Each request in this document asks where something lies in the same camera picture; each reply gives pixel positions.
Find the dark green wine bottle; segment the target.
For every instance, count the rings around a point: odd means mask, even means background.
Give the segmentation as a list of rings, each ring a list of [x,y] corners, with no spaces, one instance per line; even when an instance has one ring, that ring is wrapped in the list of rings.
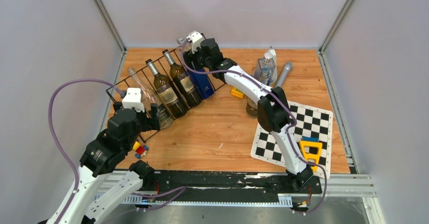
[[[179,92],[185,98],[187,105],[190,108],[198,106],[201,103],[201,98],[185,68],[175,62],[168,50],[164,50],[162,53],[170,65],[169,74]]]

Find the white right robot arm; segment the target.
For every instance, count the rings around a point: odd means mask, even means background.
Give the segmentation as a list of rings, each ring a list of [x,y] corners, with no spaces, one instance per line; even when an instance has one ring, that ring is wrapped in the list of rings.
[[[184,66],[197,74],[212,74],[213,77],[234,86],[258,106],[258,123],[275,139],[284,158],[290,188],[302,192],[313,177],[311,163],[306,161],[293,136],[292,127],[296,118],[290,111],[286,95],[281,87],[272,88],[246,73],[235,61],[223,56],[213,38],[191,37],[182,44]]]

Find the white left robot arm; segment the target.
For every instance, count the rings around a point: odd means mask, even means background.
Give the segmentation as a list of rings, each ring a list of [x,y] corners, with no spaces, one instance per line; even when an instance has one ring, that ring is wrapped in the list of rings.
[[[77,189],[71,188],[54,215],[44,223],[102,223],[127,196],[133,192],[149,190],[155,184],[155,170],[139,160],[126,174],[99,199],[94,196],[113,173],[117,164],[125,159],[143,131],[159,130],[158,107],[152,103],[149,113],[143,106],[125,108],[114,103],[114,115],[106,129],[91,141],[80,159]]]

